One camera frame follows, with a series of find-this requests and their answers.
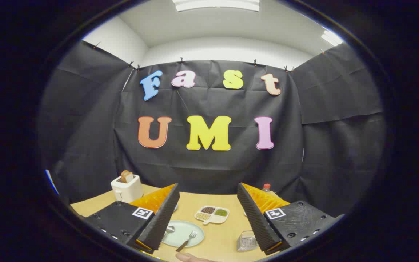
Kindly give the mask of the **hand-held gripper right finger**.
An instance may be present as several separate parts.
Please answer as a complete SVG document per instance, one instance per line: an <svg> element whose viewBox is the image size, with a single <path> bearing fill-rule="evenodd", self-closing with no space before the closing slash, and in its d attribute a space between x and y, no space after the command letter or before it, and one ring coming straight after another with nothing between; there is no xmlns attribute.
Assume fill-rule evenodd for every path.
<svg viewBox="0 0 419 262"><path fill-rule="evenodd" d="M237 198L266 255L313 239L344 217L331 216L303 200L284 201L245 183L238 184Z"/></svg>

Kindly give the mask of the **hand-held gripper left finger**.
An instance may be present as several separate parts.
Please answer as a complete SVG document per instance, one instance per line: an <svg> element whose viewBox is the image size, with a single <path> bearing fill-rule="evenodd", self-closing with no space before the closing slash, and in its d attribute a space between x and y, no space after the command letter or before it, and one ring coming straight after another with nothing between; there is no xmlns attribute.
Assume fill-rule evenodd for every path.
<svg viewBox="0 0 419 262"><path fill-rule="evenodd" d="M180 186L174 183L130 203L115 201L84 221L123 245L153 254L179 199Z"/></svg>

